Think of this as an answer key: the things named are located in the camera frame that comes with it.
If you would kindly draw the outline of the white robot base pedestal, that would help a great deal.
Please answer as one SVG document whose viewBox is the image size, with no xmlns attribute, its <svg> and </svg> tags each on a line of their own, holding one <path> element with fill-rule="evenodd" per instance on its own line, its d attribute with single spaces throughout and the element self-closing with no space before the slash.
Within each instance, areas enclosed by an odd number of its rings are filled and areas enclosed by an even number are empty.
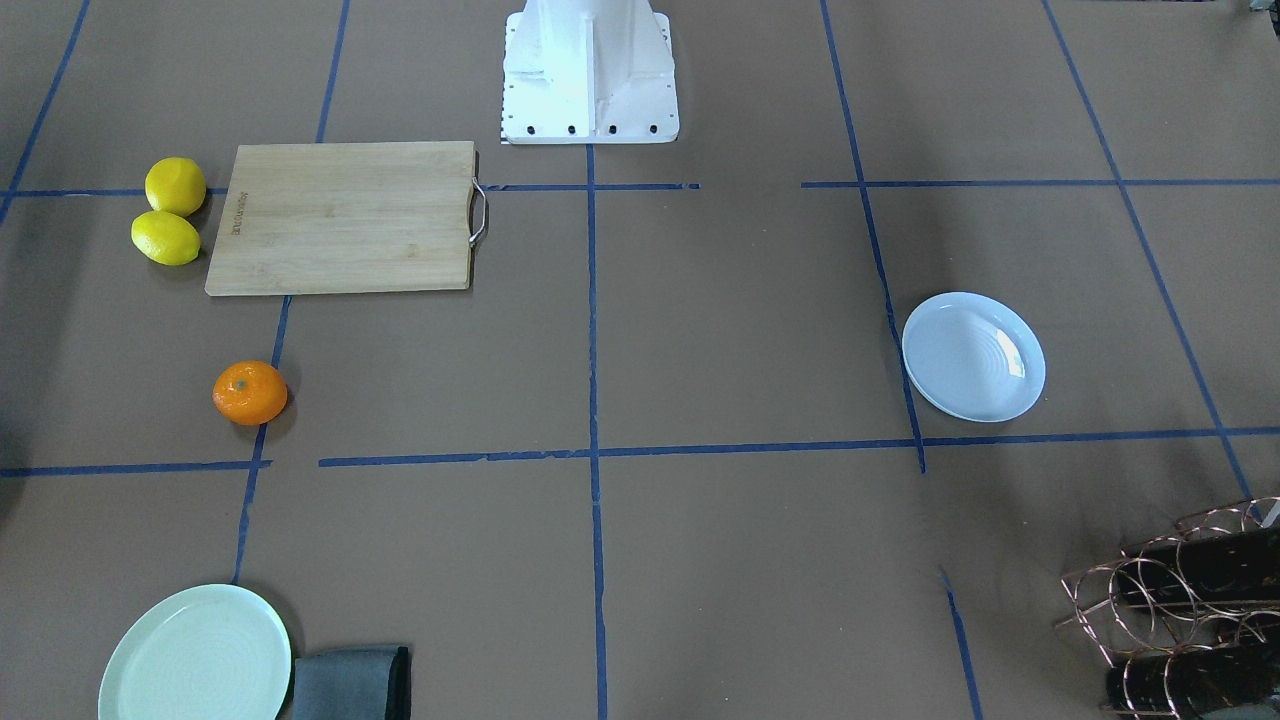
<svg viewBox="0 0 1280 720">
<path fill-rule="evenodd" d="M 678 138 L 671 23 L 649 1 L 527 1 L 503 37 L 502 142 Z"/>
</svg>

